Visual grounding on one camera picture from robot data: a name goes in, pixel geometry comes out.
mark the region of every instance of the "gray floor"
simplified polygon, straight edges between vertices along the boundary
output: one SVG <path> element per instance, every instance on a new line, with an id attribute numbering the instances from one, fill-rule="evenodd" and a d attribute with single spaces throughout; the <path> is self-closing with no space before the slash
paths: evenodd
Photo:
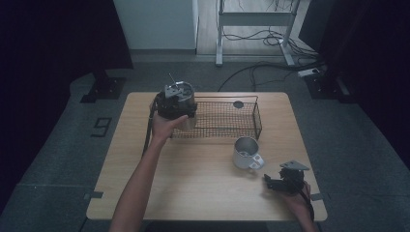
<path id="1" fill-rule="evenodd" d="M 197 91 L 217 91 L 228 76 L 253 64 L 232 58 L 217 68 L 213 57 L 158 57 L 136 57 L 133 71 L 108 72 L 127 78 L 116 101 L 80 103 L 93 84 L 91 75 L 72 84 L 66 110 L 0 217 L 1 232 L 79 231 L 129 92 L 158 92 L 169 83 L 168 73 Z M 255 74 L 260 83 L 281 80 L 288 71 L 263 68 Z M 250 91 L 249 86 L 249 72 L 242 72 L 222 91 Z M 322 231 L 410 231 L 410 172 L 358 105 L 313 100 L 294 72 L 257 91 L 289 96 L 329 215 L 319 223 Z M 102 132 L 94 126 L 104 117 L 112 118 L 107 135 L 91 136 Z M 263 225 L 267 231 L 299 229 L 292 221 Z M 109 221 L 86 220 L 82 231 L 106 231 L 108 226 Z"/>

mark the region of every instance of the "wire basket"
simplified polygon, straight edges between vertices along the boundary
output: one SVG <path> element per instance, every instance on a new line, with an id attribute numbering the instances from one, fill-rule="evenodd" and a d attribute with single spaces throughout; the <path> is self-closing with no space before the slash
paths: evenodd
<path id="1" fill-rule="evenodd" d="M 262 122 L 257 96 L 195 97 L 195 101 L 198 104 L 195 127 L 187 131 L 174 130 L 173 138 L 240 136 L 259 138 Z"/>

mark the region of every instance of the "white cup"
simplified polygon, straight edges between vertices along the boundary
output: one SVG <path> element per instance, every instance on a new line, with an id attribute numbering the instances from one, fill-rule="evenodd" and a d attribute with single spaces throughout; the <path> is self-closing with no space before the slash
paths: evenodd
<path id="1" fill-rule="evenodd" d="M 235 141 L 233 163 L 242 169 L 260 169 L 265 162 L 258 152 L 256 140 L 252 137 L 240 137 Z"/>

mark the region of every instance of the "human arm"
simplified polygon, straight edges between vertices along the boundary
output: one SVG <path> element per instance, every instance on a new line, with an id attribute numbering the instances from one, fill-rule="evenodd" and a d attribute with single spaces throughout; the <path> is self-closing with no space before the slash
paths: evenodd
<path id="1" fill-rule="evenodd" d="M 185 115 L 170 121 L 163 119 L 157 113 L 154 114 L 150 145 L 118 200 L 109 228 L 110 232 L 138 231 L 148 204 L 161 149 L 172 130 L 187 118 L 188 116 Z"/>
<path id="2" fill-rule="evenodd" d="M 286 192 L 278 192 L 287 208 L 296 217 L 302 227 L 303 232 L 316 232 L 316 226 L 310 218 L 308 204 L 301 194 L 288 194 Z M 310 185 L 305 182 L 303 193 L 310 199 Z"/>

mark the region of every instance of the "dark curtain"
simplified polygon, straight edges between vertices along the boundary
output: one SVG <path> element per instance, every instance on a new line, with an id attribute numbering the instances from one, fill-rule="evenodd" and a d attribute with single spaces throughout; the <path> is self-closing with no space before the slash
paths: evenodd
<path id="1" fill-rule="evenodd" d="M 301 29 L 301 38 L 327 62 L 325 78 L 341 78 L 407 167 L 409 11 L 408 1 L 311 0 Z M 317 21 L 321 14 L 327 16 L 325 23 Z M 315 33 L 321 36 L 310 36 Z"/>
<path id="2" fill-rule="evenodd" d="M 92 70 L 132 69 L 110 0 L 0 1 L 0 209 Z"/>

